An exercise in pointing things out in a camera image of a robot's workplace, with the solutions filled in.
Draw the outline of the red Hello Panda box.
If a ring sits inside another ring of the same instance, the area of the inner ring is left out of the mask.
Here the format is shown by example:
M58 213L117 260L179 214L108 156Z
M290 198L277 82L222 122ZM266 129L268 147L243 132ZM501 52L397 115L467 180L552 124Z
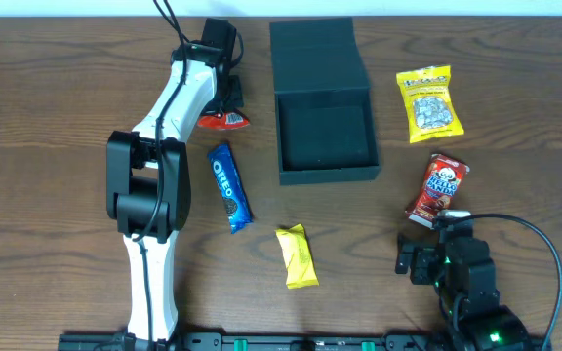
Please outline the red Hello Panda box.
M469 166L459 160L443 154L432 154L420 194L406 210L407 218L431 228L437 215L450 208L453 197L469 171Z

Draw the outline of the blue Oreo cookie pack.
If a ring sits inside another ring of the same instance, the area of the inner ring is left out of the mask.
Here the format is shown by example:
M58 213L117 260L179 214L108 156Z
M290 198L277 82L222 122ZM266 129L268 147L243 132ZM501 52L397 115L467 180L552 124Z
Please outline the blue Oreo cookie pack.
M221 193L230 231L236 234L253 222L247 196L228 144L208 153L212 172Z

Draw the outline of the dark green open box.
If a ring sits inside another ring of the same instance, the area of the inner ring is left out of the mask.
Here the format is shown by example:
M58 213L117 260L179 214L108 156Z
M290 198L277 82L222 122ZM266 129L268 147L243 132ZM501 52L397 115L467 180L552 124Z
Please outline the dark green open box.
M279 21L269 29L280 183L375 179L370 81L352 19Z

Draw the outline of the red snack bag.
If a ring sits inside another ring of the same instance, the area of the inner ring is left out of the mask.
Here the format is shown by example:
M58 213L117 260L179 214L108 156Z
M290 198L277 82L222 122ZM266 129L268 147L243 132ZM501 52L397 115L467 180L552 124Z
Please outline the red snack bag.
M222 112L203 115L197 121L197 126L209 130L228 131L244 128L250 121L240 112Z

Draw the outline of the yellow wrapped snack bar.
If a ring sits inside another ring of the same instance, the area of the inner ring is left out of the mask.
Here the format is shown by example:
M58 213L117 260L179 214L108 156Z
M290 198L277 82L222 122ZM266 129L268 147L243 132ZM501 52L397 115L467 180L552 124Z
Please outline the yellow wrapped snack bar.
M276 229L275 235L280 244L287 271L288 289L318 286L311 250L302 224L288 229Z

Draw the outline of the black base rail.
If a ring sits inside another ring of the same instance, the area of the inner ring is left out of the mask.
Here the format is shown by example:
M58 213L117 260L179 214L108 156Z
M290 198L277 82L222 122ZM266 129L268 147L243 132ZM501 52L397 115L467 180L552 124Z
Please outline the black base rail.
M411 350L519 350L502 335L493 334L483 346L454 342L443 335L390 333L381 337L221 335L190 332L171 340L148 343L131 333L62 334L58 351L173 350L173 351L411 351Z

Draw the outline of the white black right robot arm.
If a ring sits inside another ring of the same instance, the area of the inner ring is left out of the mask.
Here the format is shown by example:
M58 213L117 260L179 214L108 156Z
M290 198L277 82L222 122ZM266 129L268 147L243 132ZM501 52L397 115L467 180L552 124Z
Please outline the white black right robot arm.
M395 272L414 285L431 285L446 327L431 335L393 334L396 350L533 350L520 319L500 303L496 267L487 242L473 234L471 220L437 221L431 245L399 235Z

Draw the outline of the yellow seed snack bag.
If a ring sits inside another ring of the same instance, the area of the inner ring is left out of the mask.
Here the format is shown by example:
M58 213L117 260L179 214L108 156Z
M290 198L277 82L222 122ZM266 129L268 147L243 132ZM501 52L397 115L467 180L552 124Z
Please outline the yellow seed snack bag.
M450 65L396 74L407 113L410 143L464 134L452 103L450 82Z

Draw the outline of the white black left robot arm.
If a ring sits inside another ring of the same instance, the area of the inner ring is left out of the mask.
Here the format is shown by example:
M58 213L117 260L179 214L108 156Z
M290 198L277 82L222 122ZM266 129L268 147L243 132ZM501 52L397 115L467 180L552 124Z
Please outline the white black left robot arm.
M208 18L200 39L180 40L167 85L150 112L106 145L106 210L127 249L132 309L125 346L166 346L178 322L174 298L175 245L190 209L186 144L200 118L243 105L231 74L243 43L224 19Z

